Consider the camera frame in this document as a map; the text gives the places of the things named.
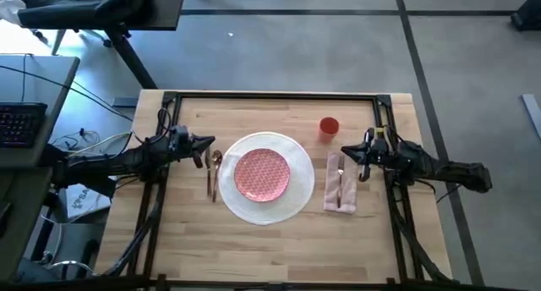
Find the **floor stripe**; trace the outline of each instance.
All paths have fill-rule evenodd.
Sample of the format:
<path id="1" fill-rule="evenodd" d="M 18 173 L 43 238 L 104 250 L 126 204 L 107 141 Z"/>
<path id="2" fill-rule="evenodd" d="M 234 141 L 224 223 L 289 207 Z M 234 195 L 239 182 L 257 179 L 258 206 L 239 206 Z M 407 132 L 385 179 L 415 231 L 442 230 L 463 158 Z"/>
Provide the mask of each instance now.
<path id="1" fill-rule="evenodd" d="M 515 11 L 421 11 L 408 10 L 409 16 L 511 16 Z"/>
<path id="2" fill-rule="evenodd" d="M 415 40 L 413 38 L 412 26 L 409 23 L 406 5 L 404 3 L 404 0 L 396 0 L 396 5 L 398 6 L 398 10 L 400 11 L 400 19 L 402 21 L 402 27 L 404 29 L 407 47 L 412 58 L 415 75 L 417 76 L 418 86 L 421 97 L 423 99 L 427 118 L 429 120 L 430 131 L 434 139 L 436 152 L 440 160 L 448 161 L 449 156 L 447 154 L 447 149 L 445 148 L 445 142 L 443 140 L 443 135 L 441 134 L 440 123 L 438 122 L 434 103 L 432 102 L 432 96 L 430 95 L 429 86 L 424 75 L 421 58 L 418 54 L 418 49 L 415 45 Z M 447 187 L 447 192 L 453 189 L 453 186 L 451 184 L 445 185 Z M 464 213 L 458 190 L 454 191 L 452 194 L 449 194 L 449 199 L 451 201 L 453 216 L 455 218 L 456 227 L 458 229 L 458 234 L 461 240 L 462 250 L 464 251 L 464 255 L 466 257 L 467 269 L 469 271 L 472 284 L 484 285 L 483 274 L 479 266 L 475 248 L 473 247 L 472 235 L 470 234 L 470 230 L 467 225 L 466 214 Z"/>
<path id="3" fill-rule="evenodd" d="M 408 10 L 410 16 L 510 16 L 507 10 Z M 181 15 L 320 15 L 320 16 L 398 16 L 392 9 L 183 9 Z"/>
<path id="4" fill-rule="evenodd" d="M 371 9 L 184 9 L 181 15 L 395 15 L 397 10 Z"/>

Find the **red cup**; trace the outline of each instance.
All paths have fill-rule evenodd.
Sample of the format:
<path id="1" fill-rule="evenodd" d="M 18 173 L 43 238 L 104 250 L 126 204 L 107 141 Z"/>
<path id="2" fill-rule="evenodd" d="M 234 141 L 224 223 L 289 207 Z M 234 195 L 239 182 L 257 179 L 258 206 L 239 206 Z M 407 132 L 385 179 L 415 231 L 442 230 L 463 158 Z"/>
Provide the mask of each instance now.
<path id="1" fill-rule="evenodd" d="M 340 129 L 340 124 L 335 118 L 322 118 L 320 121 L 320 142 L 330 143 L 338 133 L 338 129 Z"/>

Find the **wooden table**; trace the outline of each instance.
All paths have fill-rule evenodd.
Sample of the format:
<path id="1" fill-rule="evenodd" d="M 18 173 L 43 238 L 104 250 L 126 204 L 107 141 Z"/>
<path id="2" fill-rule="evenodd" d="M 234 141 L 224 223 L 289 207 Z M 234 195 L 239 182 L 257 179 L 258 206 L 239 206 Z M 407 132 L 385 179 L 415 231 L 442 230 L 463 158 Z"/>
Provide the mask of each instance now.
<path id="1" fill-rule="evenodd" d="M 153 135 L 163 91 L 141 91 L 134 131 Z M 396 127 L 402 137 L 421 142 L 409 94 L 392 94 Z M 331 115 L 341 130 L 329 145 L 317 141 L 318 122 Z M 359 101 L 183 99 L 180 124 L 197 135 L 215 135 L 213 149 L 226 151 L 238 139 L 258 131 L 292 137 L 310 155 L 315 189 L 304 209 L 285 222 L 256 226 L 237 218 L 206 197 L 206 171 L 192 161 L 173 163 L 156 246 L 152 276 L 187 281 L 385 283 L 398 277 L 391 220 L 382 172 L 358 183 L 353 215 L 323 211 L 325 165 L 329 151 L 360 143 L 374 126 L 373 107 Z M 112 201 L 96 270 L 106 270 L 134 235 L 143 184 L 119 189 Z M 440 270 L 451 276 L 433 191 L 409 188 L 419 242 Z M 413 275 L 409 250 L 407 263 Z M 142 272 L 145 244 L 139 254 Z"/>

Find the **table frame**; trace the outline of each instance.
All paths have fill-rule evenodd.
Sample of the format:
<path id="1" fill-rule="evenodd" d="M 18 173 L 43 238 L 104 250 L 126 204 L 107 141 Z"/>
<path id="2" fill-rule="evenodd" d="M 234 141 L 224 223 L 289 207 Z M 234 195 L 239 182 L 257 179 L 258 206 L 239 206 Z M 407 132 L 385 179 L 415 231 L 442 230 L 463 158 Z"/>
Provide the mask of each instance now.
<path id="1" fill-rule="evenodd" d="M 229 98 L 229 99 L 281 99 L 281 100 L 328 100 L 328 101 L 359 101 L 359 102 L 370 102 L 374 109 L 374 123 L 375 127 L 383 127 L 384 119 L 382 118 L 382 113 L 385 113 L 386 124 L 391 126 L 393 129 L 396 129 L 395 119 L 392 109 L 391 96 L 389 95 L 365 95 L 365 94 L 336 94 L 336 93 L 324 93 L 324 94 L 311 94 L 311 93 L 283 93 L 283 92 L 198 92 L 198 91 L 166 91 L 162 97 L 161 107 L 168 108 L 169 104 L 174 102 L 174 111 L 173 111 L 173 122 L 178 121 L 180 114 L 180 107 L 182 106 L 182 99 L 184 98 Z M 158 121 L 158 125 L 161 125 L 165 121 Z M 162 132 L 161 127 L 156 127 L 156 134 Z M 396 147 L 396 138 L 395 141 L 391 142 L 393 147 Z M 156 203 L 160 208 L 160 214 L 156 219 L 154 227 L 150 231 L 150 239 L 147 246 L 145 265 L 143 270 L 143 276 L 150 279 L 152 264 L 154 259 L 154 253 L 156 251 L 156 242 L 157 234 L 160 226 L 161 218 L 161 209 L 163 207 L 165 192 L 167 189 L 167 171 L 168 167 L 163 168 L 165 171 L 159 173 L 160 179 L 158 180 L 159 188 L 156 193 Z M 395 180 L 393 179 L 393 174 L 391 172 L 385 172 L 385 191 L 387 193 L 387 203 L 389 207 L 389 212 L 391 214 L 391 231 L 393 237 L 393 243 L 395 246 L 396 253 L 396 263 L 398 266 L 398 276 L 401 282 L 406 282 L 407 277 L 407 267 L 406 267 L 406 256 L 404 253 L 404 247 L 402 244 L 402 235 L 409 244 L 411 257 L 413 261 L 413 273 L 416 280 L 424 280 L 423 266 L 429 266 L 431 269 L 436 270 L 437 266 L 429 259 L 428 255 L 424 251 L 421 244 L 417 241 L 415 235 L 415 224 L 413 222 L 412 207 L 407 191 L 407 186 L 401 185 L 398 187 L 400 192 L 400 200 L 396 198 L 395 193 Z M 153 183 L 147 182 L 145 184 L 145 191 L 141 199 L 141 204 L 139 207 L 139 215 L 137 220 L 137 225 L 135 231 L 138 231 L 146 218 L 146 212 L 149 209 L 150 204 L 150 192 L 152 191 Z M 399 211 L 397 205 L 398 202 L 402 203 L 402 213 Z M 131 259 L 128 265 L 128 275 L 134 276 L 136 264 L 138 260 L 138 255 Z M 388 283 L 393 283 L 394 279 L 390 278 Z M 250 282 L 188 282 L 188 281 L 167 281 L 168 285 L 175 287 L 201 287 L 201 288 L 238 288 L 239 286 L 253 287 L 261 286 L 261 283 L 250 283 Z M 374 283 L 288 283 L 289 288 L 310 288 L 310 289 L 382 289 L 387 286 L 387 284 L 374 284 Z"/>

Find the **white placemat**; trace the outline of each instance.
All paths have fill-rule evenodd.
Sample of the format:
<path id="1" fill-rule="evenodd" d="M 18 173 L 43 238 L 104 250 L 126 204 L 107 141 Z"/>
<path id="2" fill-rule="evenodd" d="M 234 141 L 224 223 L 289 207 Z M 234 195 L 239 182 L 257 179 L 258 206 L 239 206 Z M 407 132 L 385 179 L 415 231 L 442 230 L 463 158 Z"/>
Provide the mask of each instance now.
<path id="1" fill-rule="evenodd" d="M 244 197 L 235 185 L 234 173 L 238 160 L 247 152 L 268 148 L 286 159 L 291 170 L 289 185 L 276 200 L 255 202 Z M 277 133 L 260 132 L 243 137 L 223 157 L 218 173 L 220 194 L 226 206 L 241 219 L 259 225 L 286 220 L 310 200 L 314 191 L 314 166 L 304 148 L 295 140 Z"/>

